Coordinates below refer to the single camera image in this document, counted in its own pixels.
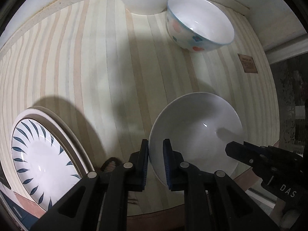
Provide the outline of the white plate pink flower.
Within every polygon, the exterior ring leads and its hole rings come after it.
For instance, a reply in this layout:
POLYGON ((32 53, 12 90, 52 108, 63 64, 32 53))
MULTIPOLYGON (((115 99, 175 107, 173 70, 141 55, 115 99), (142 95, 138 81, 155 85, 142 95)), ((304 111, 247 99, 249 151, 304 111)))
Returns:
POLYGON ((42 106, 33 106, 21 112, 15 119, 11 132, 23 119, 36 120, 45 127, 62 145, 81 176, 94 170, 91 160, 68 125, 54 112, 42 106))

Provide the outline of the blue cabinet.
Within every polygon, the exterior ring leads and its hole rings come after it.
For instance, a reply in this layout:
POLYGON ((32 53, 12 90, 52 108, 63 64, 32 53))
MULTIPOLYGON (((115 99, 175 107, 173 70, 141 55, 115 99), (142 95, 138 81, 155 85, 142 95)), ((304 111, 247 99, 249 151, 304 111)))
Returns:
POLYGON ((2 213, 17 230, 30 230, 38 218, 20 207, 1 190, 2 213))

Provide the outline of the white plate blue leaves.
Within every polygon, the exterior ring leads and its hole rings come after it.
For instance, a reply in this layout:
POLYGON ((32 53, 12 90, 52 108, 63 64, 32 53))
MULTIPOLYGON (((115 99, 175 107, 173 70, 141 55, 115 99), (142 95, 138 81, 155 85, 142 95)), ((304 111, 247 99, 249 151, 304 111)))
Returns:
POLYGON ((12 158, 21 184, 45 211, 81 180, 62 144, 34 119, 24 118, 14 127, 12 158))

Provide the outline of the striped table mat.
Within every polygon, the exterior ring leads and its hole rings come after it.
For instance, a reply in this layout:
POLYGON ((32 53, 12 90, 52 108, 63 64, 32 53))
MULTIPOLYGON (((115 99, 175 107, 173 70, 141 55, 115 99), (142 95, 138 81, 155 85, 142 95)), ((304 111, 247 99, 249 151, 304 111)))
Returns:
POLYGON ((228 101, 248 142, 275 144, 278 100, 265 52, 244 16, 223 11, 235 40, 210 52, 180 48, 167 33, 165 13, 134 15, 121 0, 65 7, 1 50, 1 164, 12 191, 27 197, 14 171, 12 126, 35 105, 69 126, 94 167, 109 157, 126 161, 167 104, 197 91, 228 101), (245 73, 238 54, 253 57, 258 73, 245 73))

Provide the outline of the brown mat label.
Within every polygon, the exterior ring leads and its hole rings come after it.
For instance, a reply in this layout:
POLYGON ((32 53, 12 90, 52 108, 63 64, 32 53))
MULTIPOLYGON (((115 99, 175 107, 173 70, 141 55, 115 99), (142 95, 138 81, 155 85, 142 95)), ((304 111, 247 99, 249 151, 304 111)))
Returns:
POLYGON ((253 74, 258 73, 253 57, 243 54, 238 54, 238 57, 240 59, 240 62, 242 64, 245 73, 253 73, 253 74))

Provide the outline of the plain white bowl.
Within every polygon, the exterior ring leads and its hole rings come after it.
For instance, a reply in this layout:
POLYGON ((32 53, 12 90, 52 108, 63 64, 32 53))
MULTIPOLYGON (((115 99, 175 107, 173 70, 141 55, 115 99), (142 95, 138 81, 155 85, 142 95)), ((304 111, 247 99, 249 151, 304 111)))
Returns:
POLYGON ((226 155, 225 148, 231 141, 243 143, 244 131, 235 109, 215 94, 194 92, 172 101, 157 117, 149 136, 151 165, 158 180, 166 185, 164 139, 200 170, 223 170, 231 175, 238 162, 226 155))

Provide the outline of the white bowl coloured dots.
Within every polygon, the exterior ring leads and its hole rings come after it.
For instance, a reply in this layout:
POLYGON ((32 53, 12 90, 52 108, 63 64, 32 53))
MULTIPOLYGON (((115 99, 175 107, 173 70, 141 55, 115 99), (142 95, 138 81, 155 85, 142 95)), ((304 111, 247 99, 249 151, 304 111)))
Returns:
POLYGON ((166 24, 171 39, 195 53, 229 45, 235 37, 229 18, 207 0, 168 0, 166 24))

